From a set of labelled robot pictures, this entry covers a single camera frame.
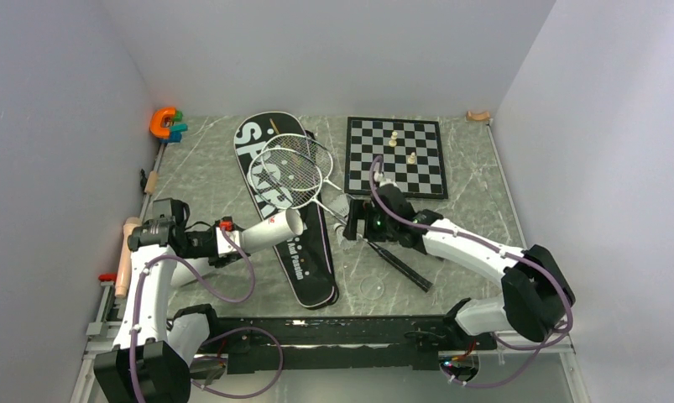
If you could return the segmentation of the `white shuttlecock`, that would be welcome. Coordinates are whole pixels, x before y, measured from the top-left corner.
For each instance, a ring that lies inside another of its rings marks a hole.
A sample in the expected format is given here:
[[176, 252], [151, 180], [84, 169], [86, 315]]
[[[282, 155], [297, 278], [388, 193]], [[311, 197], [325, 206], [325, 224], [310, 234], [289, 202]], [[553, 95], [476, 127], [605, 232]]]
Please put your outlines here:
[[332, 201], [332, 210], [338, 217], [346, 218], [350, 211], [351, 198], [346, 194], [341, 194]]
[[345, 225], [340, 222], [335, 222], [332, 226], [334, 232], [339, 236], [344, 236]]

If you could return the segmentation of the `white shuttlecock tube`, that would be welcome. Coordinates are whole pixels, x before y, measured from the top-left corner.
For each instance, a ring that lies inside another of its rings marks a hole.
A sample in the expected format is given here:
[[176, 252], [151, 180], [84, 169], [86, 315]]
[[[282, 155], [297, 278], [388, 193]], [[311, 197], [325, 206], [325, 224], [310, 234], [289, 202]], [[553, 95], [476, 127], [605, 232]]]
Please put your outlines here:
[[243, 230], [243, 250], [254, 254], [300, 236], [304, 223], [295, 209], [286, 209]]

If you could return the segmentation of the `clear plastic tube lid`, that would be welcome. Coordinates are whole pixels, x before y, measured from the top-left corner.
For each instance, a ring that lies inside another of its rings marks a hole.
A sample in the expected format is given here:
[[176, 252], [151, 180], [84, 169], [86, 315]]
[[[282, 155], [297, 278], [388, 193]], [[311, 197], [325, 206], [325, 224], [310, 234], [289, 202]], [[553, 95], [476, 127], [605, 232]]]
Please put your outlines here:
[[361, 279], [358, 290], [363, 298], [376, 301], [384, 294], [384, 282], [378, 276], [370, 275]]

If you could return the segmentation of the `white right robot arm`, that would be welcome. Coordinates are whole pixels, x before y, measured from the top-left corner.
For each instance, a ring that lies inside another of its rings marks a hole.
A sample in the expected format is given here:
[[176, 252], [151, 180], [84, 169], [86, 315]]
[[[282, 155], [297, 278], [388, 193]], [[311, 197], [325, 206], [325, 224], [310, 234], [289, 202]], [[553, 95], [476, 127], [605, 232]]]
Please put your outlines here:
[[394, 184], [377, 186], [369, 199], [348, 203], [344, 236], [398, 243], [459, 264], [500, 288], [499, 296], [465, 298], [447, 313], [443, 337], [453, 348], [464, 348], [485, 333], [508, 330], [550, 347], [572, 328], [576, 297], [549, 249], [496, 243], [438, 212], [417, 211]]

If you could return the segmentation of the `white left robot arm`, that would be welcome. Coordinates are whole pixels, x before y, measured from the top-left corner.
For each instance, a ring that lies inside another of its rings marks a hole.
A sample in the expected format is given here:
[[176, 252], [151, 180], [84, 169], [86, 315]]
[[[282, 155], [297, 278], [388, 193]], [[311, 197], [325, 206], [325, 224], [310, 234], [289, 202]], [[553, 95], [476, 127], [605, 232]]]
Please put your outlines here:
[[246, 259], [243, 230], [225, 216], [196, 231], [189, 216], [186, 202], [159, 199], [152, 217], [128, 235], [127, 310], [112, 347], [97, 355], [93, 364], [93, 374], [110, 402], [187, 402], [194, 356], [215, 350], [222, 341], [214, 308], [191, 306], [169, 319], [169, 296], [178, 266], [202, 282], [205, 278], [195, 260], [220, 268]]

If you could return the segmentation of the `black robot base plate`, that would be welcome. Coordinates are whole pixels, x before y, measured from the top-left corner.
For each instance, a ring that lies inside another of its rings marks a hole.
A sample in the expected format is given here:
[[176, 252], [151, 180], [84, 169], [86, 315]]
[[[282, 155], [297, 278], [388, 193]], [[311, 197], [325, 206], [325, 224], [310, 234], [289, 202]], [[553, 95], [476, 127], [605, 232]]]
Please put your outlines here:
[[443, 359], [493, 351], [494, 338], [469, 336], [443, 315], [223, 317], [200, 353], [227, 360], [229, 374], [297, 369], [409, 367], [437, 370]]

